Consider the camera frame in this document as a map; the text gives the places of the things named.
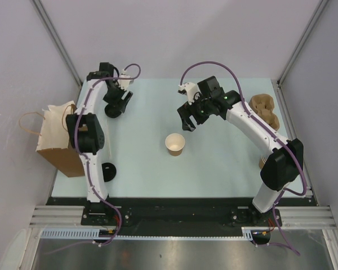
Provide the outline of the black plastic cup lid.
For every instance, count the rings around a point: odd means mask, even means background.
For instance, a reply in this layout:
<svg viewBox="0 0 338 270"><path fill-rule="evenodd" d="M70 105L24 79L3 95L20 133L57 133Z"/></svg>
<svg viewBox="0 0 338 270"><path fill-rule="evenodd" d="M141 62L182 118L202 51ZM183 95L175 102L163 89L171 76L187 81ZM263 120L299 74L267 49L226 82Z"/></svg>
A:
<svg viewBox="0 0 338 270"><path fill-rule="evenodd" d="M115 107L110 104L107 104L104 109L105 115L109 118L115 119L122 115L125 110L122 107Z"/></svg>

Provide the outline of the brown paper coffee cup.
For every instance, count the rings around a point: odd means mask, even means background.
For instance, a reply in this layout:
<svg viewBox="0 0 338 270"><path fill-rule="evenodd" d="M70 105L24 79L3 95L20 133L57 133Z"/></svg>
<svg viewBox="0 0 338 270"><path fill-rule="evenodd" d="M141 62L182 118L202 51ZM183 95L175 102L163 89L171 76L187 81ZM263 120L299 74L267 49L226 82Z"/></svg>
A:
<svg viewBox="0 0 338 270"><path fill-rule="evenodd" d="M185 147L185 138L181 134L172 133L166 137L164 144L171 156L179 156Z"/></svg>

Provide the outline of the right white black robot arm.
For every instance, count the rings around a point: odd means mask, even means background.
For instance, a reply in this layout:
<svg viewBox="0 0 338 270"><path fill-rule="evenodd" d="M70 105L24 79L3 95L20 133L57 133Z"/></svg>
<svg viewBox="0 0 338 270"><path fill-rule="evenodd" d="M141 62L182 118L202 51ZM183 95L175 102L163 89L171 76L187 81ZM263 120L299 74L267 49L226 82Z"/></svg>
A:
<svg viewBox="0 0 338 270"><path fill-rule="evenodd" d="M303 143L281 136L242 101L238 92L225 92L215 76L198 83L184 83L178 93L188 98L177 110L183 130L192 132L211 115L220 116L242 131L263 153L266 162L260 171L262 184L252 201L254 208L248 212L252 224L263 225L282 191L303 174Z"/></svg>

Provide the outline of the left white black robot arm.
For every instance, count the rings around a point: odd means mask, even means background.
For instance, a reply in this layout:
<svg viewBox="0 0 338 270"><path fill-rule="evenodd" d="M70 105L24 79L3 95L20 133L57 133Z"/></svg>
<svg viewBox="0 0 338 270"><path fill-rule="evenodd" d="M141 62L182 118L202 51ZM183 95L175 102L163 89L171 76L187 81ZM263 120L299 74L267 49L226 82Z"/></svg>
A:
<svg viewBox="0 0 338 270"><path fill-rule="evenodd" d="M72 148L79 153L87 183L87 201L99 203L108 197L105 182L116 175L116 168L102 161L103 149L108 142L99 113L109 118L122 115L133 93L128 90L133 79L124 69L109 62L101 62L98 71L88 74L82 87L84 94L74 113L65 117Z"/></svg>

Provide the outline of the brown paper takeout bag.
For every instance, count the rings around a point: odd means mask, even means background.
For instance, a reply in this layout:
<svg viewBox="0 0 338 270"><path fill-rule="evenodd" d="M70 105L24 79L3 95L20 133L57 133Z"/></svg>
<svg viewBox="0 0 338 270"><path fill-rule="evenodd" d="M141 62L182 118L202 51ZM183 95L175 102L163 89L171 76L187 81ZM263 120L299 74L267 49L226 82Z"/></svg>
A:
<svg viewBox="0 0 338 270"><path fill-rule="evenodd" d="M22 130L38 136L36 152L69 178L85 174L78 153L71 147L68 128L64 123L64 118L75 110L74 101L69 101L60 106L49 105L42 112L35 111L42 118L39 132L23 127L21 121L18 121Z"/></svg>

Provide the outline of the brown pulp cup carrier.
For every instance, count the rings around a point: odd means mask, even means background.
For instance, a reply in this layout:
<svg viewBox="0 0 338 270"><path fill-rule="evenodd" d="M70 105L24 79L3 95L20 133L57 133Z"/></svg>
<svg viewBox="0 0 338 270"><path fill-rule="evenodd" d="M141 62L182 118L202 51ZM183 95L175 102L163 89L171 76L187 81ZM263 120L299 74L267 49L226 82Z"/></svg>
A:
<svg viewBox="0 0 338 270"><path fill-rule="evenodd" d="M268 94L257 94L251 97L249 102L250 108L271 128L279 130L280 124L274 110L274 100Z"/></svg>

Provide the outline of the stack of paper cups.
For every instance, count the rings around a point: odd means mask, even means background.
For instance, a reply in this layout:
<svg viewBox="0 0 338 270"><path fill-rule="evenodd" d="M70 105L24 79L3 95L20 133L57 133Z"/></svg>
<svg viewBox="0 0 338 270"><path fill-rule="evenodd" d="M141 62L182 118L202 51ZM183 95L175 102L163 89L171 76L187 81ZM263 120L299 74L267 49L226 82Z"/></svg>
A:
<svg viewBox="0 0 338 270"><path fill-rule="evenodd" d="M267 157L264 155L261 155L261 158L259 160L259 168L262 169L267 161Z"/></svg>

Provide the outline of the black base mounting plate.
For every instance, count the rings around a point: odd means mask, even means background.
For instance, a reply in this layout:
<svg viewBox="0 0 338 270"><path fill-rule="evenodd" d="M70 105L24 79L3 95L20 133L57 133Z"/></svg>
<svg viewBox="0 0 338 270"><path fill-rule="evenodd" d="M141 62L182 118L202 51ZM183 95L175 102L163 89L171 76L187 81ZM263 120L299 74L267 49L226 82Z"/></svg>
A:
<svg viewBox="0 0 338 270"><path fill-rule="evenodd" d="M279 210L256 214L250 198L144 199L111 198L108 204L84 198L48 199L46 206L83 206L79 226L99 229L99 242L118 239L229 239L249 237L249 231L270 231L283 221ZM278 206L315 206L305 199L283 199Z"/></svg>

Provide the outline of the aluminium frame rail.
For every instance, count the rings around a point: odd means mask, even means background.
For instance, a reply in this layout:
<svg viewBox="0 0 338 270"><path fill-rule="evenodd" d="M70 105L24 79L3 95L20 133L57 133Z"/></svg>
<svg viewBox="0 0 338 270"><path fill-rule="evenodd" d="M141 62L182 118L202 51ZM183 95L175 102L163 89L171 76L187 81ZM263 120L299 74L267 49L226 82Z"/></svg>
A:
<svg viewBox="0 0 338 270"><path fill-rule="evenodd" d="M83 206L36 206L30 224L51 226L79 226ZM278 206L286 229L334 230L337 228L328 206Z"/></svg>

